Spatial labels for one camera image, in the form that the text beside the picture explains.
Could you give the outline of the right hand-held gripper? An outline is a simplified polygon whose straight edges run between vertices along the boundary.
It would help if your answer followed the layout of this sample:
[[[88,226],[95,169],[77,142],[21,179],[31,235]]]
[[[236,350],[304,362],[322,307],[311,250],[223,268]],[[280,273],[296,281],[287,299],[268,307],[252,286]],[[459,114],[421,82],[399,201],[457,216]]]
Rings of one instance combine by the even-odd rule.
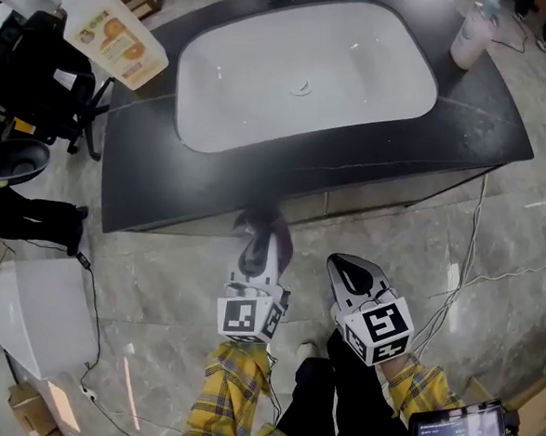
[[[384,271],[364,258],[339,253],[330,255],[326,267],[341,309],[334,320],[355,355],[372,366],[408,353],[414,324],[406,300],[396,297]],[[387,296],[395,298],[379,304],[366,301]]]

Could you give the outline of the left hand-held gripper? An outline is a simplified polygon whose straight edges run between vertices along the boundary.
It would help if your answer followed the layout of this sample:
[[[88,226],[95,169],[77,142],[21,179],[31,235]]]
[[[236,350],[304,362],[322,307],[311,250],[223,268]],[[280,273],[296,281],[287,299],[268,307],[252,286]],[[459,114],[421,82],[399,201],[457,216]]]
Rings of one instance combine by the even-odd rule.
[[[246,281],[254,263],[252,240],[241,238],[230,263],[229,281]],[[218,332],[230,341],[270,343],[286,311],[290,292],[279,281],[279,248],[276,240],[268,244],[266,266],[258,288],[245,283],[227,283],[225,296],[218,299]]]

